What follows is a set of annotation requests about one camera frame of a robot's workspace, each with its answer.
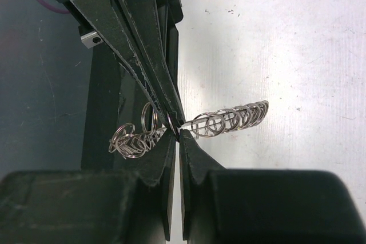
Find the screw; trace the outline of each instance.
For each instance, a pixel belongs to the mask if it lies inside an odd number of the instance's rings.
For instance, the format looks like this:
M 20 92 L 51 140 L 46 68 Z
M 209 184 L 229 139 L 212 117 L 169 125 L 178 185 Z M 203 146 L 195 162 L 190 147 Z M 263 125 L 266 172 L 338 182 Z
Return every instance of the screw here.
M 101 38 L 100 38 L 100 37 L 94 37 L 94 38 L 93 38 L 93 42 L 94 42 L 95 44 L 99 43 L 100 41 L 101 41 Z

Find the scratched white tabletop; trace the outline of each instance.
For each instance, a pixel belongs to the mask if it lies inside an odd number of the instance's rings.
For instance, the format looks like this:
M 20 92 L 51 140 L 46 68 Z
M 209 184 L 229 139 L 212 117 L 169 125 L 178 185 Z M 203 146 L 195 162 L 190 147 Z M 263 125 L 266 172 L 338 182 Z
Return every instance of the scratched white tabletop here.
M 262 124 L 199 140 L 225 167 L 337 174 L 366 221 L 366 0 L 181 0 L 187 119 L 263 99 Z M 179 180 L 172 242 L 181 242 Z

